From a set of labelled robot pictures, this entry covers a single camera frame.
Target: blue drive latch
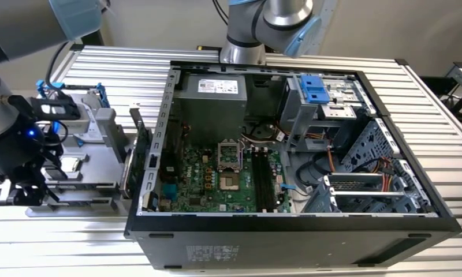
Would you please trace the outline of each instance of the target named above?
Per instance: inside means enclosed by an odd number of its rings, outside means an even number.
[[[311,104],[327,104],[329,96],[324,90],[321,78],[311,75],[300,75],[299,86],[303,91],[304,100]]]

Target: motherboard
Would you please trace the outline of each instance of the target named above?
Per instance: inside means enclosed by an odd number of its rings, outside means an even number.
[[[189,146],[182,151],[181,165],[177,183],[162,184],[160,211],[289,212],[276,151],[244,149],[231,141],[217,147]]]

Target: blue clip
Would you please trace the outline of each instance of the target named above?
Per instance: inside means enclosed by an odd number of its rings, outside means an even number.
[[[323,81],[319,76],[300,75],[299,86],[303,91],[305,101],[311,104],[327,104],[329,96],[323,87]]]
[[[280,184],[280,187],[284,189],[295,189],[295,185],[287,185],[284,183]]]
[[[108,95],[106,95],[106,88],[100,83],[96,85],[96,89],[98,90],[98,94],[101,95],[101,106],[102,108],[110,108],[109,101],[108,101]]]
[[[85,144],[85,141],[82,141],[80,138],[75,137],[77,145],[81,147]]]
[[[42,98],[46,98],[46,93],[43,92],[43,81],[42,80],[37,80],[37,82],[35,82],[35,90],[37,90],[38,95]]]
[[[53,121],[51,128],[53,128],[53,133],[57,134],[59,131],[59,123],[57,121]]]
[[[63,88],[63,83],[51,83],[55,88]],[[49,86],[43,85],[43,80],[37,80],[35,90],[42,98],[46,98],[46,89],[51,89]]]

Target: white label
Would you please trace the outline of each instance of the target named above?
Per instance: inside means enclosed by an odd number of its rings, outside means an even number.
[[[277,134],[277,136],[275,137],[275,139],[276,139],[277,141],[281,142],[283,139],[284,139],[284,133],[279,131],[279,134]]]
[[[236,261],[239,245],[186,245],[188,261]]]
[[[57,186],[59,189],[75,189],[75,186],[59,185]]]
[[[237,94],[237,81],[201,79],[198,92]]]

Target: white wall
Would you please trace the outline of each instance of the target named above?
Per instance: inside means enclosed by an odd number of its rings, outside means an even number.
[[[14,93],[18,93],[18,90],[34,90],[35,81],[46,76],[49,61],[57,47],[50,47],[23,58],[0,64],[0,78]],[[67,49],[69,47],[66,46],[58,56],[55,67],[61,63]]]
[[[320,55],[404,58],[444,74],[462,61],[462,0],[340,0]]]
[[[226,1],[218,0],[226,12]],[[210,0],[112,0],[106,14],[113,44],[121,47],[221,47],[226,26]]]

